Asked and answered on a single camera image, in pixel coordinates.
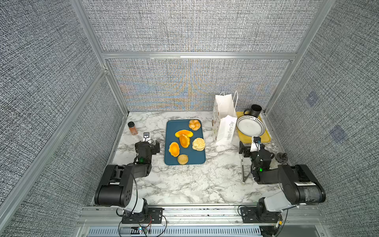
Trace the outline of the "pale waffle-pattern round bread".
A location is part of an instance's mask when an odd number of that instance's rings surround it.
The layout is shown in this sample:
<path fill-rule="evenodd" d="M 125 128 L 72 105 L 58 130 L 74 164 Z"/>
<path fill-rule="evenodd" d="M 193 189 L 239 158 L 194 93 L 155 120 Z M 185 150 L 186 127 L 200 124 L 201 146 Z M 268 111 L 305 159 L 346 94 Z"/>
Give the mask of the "pale waffle-pattern round bread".
<path fill-rule="evenodd" d="M 192 142 L 192 148 L 196 151 L 203 151 L 205 149 L 205 141 L 203 138 L 196 138 Z"/>

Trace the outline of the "small round brown bun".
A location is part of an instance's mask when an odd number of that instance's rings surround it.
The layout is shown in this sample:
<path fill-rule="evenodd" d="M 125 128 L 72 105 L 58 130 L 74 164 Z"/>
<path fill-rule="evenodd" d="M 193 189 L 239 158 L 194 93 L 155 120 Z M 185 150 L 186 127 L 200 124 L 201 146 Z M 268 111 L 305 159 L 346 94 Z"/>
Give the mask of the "small round brown bun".
<path fill-rule="evenodd" d="M 185 154 L 181 154 L 177 157 L 177 161 L 180 165 L 185 165 L 188 163 L 189 161 L 189 157 L 188 155 L 185 155 Z"/>

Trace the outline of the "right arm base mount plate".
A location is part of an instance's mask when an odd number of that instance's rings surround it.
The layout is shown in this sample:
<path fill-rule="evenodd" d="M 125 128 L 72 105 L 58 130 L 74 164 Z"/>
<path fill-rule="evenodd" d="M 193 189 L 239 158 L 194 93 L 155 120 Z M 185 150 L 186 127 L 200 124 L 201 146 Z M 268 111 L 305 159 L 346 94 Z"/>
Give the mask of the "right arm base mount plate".
<path fill-rule="evenodd" d="M 245 224 L 276 224 L 282 221 L 280 212 L 267 212 L 256 207 L 240 206 L 238 213 Z"/>

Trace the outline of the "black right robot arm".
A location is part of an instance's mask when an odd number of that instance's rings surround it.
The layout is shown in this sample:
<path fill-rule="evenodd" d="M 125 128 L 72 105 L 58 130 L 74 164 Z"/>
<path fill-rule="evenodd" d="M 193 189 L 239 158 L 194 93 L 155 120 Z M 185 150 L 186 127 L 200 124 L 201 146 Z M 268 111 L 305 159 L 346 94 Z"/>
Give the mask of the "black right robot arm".
<path fill-rule="evenodd" d="M 255 207 L 240 205 L 237 212 L 243 223 L 279 223 L 284 210 L 325 202 L 325 190 L 308 166 L 283 163 L 270 169 L 275 154 L 266 150 L 259 138 L 251 146 L 240 141 L 238 152 L 243 158 L 250 158 L 250 173 L 257 184 L 281 187 L 280 192 L 260 198 Z"/>

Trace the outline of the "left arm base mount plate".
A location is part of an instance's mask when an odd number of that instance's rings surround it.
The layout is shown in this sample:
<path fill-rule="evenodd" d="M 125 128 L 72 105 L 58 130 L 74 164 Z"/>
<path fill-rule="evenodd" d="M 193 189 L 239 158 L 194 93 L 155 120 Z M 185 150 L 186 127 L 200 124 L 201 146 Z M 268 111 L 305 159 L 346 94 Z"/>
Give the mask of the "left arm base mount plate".
<path fill-rule="evenodd" d="M 141 213 L 124 214 L 122 224 L 161 224 L 163 218 L 163 208 L 148 207 Z"/>

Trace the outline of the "metal tongs with silicone tips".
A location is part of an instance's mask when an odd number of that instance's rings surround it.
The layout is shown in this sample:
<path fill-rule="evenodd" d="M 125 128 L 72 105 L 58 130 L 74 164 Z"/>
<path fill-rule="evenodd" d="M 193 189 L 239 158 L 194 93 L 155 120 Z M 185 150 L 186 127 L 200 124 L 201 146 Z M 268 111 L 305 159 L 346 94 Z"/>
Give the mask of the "metal tongs with silicone tips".
<path fill-rule="evenodd" d="M 249 157 L 245 158 L 244 155 L 240 155 L 240 164 L 242 181 L 245 183 L 251 176 L 252 162 Z"/>

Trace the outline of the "white paper gift bag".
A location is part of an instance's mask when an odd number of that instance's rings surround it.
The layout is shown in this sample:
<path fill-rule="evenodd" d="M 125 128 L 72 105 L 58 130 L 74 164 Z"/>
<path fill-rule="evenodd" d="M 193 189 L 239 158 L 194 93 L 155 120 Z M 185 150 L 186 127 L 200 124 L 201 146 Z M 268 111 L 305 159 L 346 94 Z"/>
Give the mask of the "white paper gift bag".
<path fill-rule="evenodd" d="M 217 146 L 231 144 L 235 132 L 237 115 L 236 104 L 238 102 L 238 92 L 234 95 L 224 92 L 215 95 L 212 113 L 212 131 Z"/>

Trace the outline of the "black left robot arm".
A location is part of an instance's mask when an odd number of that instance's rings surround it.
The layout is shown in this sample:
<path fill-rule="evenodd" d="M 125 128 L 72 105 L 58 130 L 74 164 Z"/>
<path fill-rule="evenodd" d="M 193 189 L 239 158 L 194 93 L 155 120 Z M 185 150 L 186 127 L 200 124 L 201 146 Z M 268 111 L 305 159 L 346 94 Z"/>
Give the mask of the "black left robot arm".
<path fill-rule="evenodd" d="M 127 165 L 107 165 L 94 195 L 97 206 L 118 206 L 129 214 L 147 214 L 148 203 L 139 197 L 137 178 L 152 170 L 152 157 L 160 152 L 159 142 L 139 141 L 136 158 Z"/>

